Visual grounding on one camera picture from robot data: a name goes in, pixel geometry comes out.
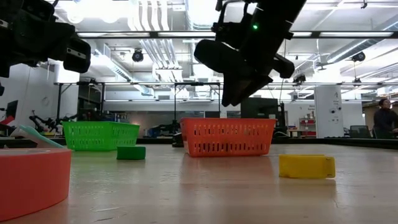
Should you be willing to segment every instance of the wooden table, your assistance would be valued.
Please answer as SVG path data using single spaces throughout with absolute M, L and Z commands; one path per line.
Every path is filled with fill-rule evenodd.
M 335 179 L 278 177 L 278 154 L 317 153 L 335 157 Z M 196 159 L 147 145 L 146 161 L 115 158 L 74 152 L 69 199 L 4 223 L 398 222 L 398 151 L 275 145 L 269 156 Z

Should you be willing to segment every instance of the plastic basket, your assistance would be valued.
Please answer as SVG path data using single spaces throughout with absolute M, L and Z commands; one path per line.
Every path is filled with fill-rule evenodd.
M 139 125 L 108 121 L 64 122 L 63 132 L 69 149 L 113 151 L 118 146 L 135 146 Z
M 275 122 L 274 119 L 183 118 L 184 148 L 192 157 L 266 155 Z

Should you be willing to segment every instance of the orange basket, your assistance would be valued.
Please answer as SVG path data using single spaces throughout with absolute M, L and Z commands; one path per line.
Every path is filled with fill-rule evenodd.
M 192 157 L 268 154 L 275 119 L 182 118 L 184 148 Z

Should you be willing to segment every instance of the green basket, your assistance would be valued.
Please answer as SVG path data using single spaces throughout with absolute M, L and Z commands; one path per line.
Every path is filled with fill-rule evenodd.
M 113 151 L 118 146 L 135 146 L 139 125 L 108 121 L 63 122 L 69 149 Z

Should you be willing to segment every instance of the person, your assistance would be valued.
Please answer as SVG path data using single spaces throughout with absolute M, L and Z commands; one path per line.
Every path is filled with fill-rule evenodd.
M 381 99 L 379 101 L 380 109 L 375 112 L 374 120 L 374 134 L 378 139 L 393 138 L 393 133 L 398 133 L 398 115 L 392 111 L 391 102 L 388 99 Z

